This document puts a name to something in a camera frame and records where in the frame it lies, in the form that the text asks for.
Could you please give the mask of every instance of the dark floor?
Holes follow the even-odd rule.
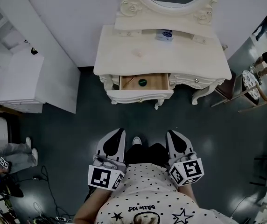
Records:
[[[233,71],[239,74],[254,62],[256,57],[249,53],[252,46],[248,39],[229,60]],[[261,198],[266,192],[266,188],[250,185],[249,181],[257,181],[255,175],[266,173],[262,164],[253,159],[267,154],[267,105],[238,113],[239,109],[249,107],[239,98],[210,108],[220,100],[214,92],[200,98],[194,106],[191,104],[194,91],[178,85],[172,98],[158,110],[154,109],[155,101],[112,105],[98,77],[92,72],[82,72],[75,115],[45,105],[42,114],[20,118],[21,140],[26,136],[32,138],[39,152],[39,165],[21,171],[19,179],[39,174],[45,165],[58,205],[75,214],[87,194],[88,165],[101,137],[122,127],[128,145],[135,135],[141,135],[149,144],[165,145],[166,131],[174,129],[191,140],[202,158],[205,176],[193,184],[199,206],[230,216],[245,196]],[[25,181],[21,188],[25,197],[12,198],[21,223],[37,216],[34,202],[39,203],[46,215],[55,215],[45,182]],[[246,217],[254,218],[258,212],[254,202],[254,199],[244,201],[234,219],[241,223]]]

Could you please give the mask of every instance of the white sneaker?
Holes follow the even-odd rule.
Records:
[[[28,145],[29,148],[32,150],[32,141],[31,141],[30,137],[26,137],[26,145]]]
[[[140,139],[138,136],[135,136],[135,137],[133,138],[133,145],[135,145],[135,144],[140,144],[140,145],[142,145],[142,141],[141,141],[141,139]]]
[[[252,65],[250,65],[250,72],[252,73],[252,74],[254,74],[255,72],[256,72],[256,67],[254,67],[254,65],[252,64]]]
[[[35,166],[38,165],[38,151],[37,151],[36,148],[33,148],[33,149],[32,149],[32,156],[34,157],[34,159],[35,159],[35,161],[36,161],[36,164],[33,166],[33,167],[35,167]]]

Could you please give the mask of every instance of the black pants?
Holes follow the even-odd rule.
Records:
[[[169,154],[166,148],[161,144],[154,144],[145,148],[140,144],[133,145],[125,154],[126,164],[152,163],[157,166],[165,167],[169,160]]]

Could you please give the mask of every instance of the wooden drawer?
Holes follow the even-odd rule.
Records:
[[[145,86],[139,80],[147,80]],[[150,99],[169,99],[173,90],[169,86],[167,73],[145,74],[137,76],[120,76],[119,90],[107,91],[107,95],[117,103],[143,102]]]
[[[215,79],[207,79],[203,77],[175,73],[170,75],[169,80],[170,83],[186,84],[196,89],[203,89],[216,81]]]

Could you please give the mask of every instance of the mirror frame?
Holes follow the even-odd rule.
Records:
[[[139,0],[139,1],[149,9],[158,12],[160,14],[180,16],[196,12],[197,10],[200,10],[201,8],[209,4],[212,0],[193,0],[189,3],[183,4],[182,7],[175,7],[175,8],[164,7],[162,5],[157,4],[153,0]]]

